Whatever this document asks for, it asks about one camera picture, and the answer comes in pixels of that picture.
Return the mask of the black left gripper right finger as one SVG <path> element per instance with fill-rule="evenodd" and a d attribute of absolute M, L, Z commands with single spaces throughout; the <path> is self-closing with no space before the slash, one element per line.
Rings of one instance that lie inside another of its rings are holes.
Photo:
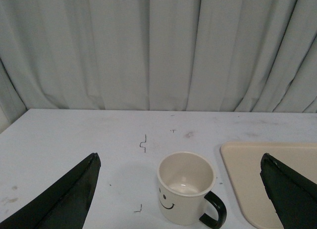
<path fill-rule="evenodd" d="M 260 176 L 285 229 L 317 227 L 317 184 L 265 153 Z"/>

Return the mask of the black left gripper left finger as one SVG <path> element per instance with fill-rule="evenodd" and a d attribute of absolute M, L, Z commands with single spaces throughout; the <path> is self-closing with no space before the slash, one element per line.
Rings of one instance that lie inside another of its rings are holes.
<path fill-rule="evenodd" d="M 92 153 L 30 203 L 1 222 L 2 229 L 81 229 L 95 194 L 101 160 Z"/>

